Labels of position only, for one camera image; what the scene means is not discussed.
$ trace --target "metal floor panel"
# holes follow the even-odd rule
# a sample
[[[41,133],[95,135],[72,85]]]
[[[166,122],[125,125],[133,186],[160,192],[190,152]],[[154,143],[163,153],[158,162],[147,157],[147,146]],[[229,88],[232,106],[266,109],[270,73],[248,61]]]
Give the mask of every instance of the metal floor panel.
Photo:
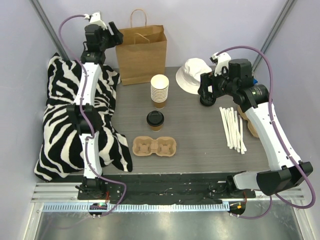
[[[268,201],[247,203],[246,216],[262,214]],[[36,240],[302,240],[292,207],[274,201],[258,220],[230,217],[226,212],[119,212],[88,218],[71,229],[85,212],[43,212]]]

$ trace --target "vertical metal pole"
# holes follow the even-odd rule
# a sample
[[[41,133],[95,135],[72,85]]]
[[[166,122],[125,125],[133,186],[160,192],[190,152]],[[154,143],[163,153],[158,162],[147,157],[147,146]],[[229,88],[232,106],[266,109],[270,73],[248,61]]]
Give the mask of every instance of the vertical metal pole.
[[[279,16],[277,17],[274,25],[272,26],[271,31],[269,32],[268,37],[265,39],[262,45],[261,52],[263,52],[264,54],[267,52],[271,43],[274,41],[277,33],[281,29],[283,23],[285,22],[287,16],[289,15],[291,9],[293,8],[296,2],[297,0],[287,0],[286,3],[284,4]],[[258,55],[252,66],[253,72],[257,70],[257,67],[260,64],[261,60],[262,60],[262,57]]]
[[[67,52],[65,51],[63,45],[61,44],[54,28],[52,27],[44,9],[42,8],[41,4],[39,3],[39,0],[30,0],[34,10],[36,11],[37,15],[39,16],[41,22],[43,23],[43,26],[45,27],[46,31],[50,35],[50,38],[52,39],[55,47],[57,48],[60,56],[64,60],[70,60],[68,57]]]

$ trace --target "white bucket hat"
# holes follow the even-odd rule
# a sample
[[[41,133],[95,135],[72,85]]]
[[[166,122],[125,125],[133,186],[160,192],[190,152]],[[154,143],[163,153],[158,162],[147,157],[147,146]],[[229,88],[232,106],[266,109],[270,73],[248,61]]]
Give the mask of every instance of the white bucket hat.
[[[175,79],[180,88],[190,94],[198,94],[200,75],[211,72],[212,69],[200,58],[190,58],[179,68]]]

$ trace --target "stack of paper cups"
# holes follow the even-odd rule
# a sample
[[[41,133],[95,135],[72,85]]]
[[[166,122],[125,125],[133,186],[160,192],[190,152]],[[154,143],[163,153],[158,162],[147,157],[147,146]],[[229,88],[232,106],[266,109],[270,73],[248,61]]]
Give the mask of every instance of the stack of paper cups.
[[[158,74],[151,79],[151,99],[157,109],[162,109],[166,105],[168,98],[169,79],[162,74]]]

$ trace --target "paper cup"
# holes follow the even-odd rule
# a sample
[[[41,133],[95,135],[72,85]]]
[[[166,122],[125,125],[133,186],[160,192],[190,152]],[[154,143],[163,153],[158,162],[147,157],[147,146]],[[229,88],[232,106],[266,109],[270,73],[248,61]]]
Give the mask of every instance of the paper cup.
[[[157,109],[162,109],[166,105],[169,90],[169,79],[161,74],[155,75],[151,81],[151,99]]]
[[[151,87],[156,90],[163,90],[169,86],[169,79],[162,74],[155,75],[151,78]]]
[[[165,121],[164,115],[159,111],[152,111],[146,116],[146,122],[149,124],[150,128],[157,132],[159,131]]]

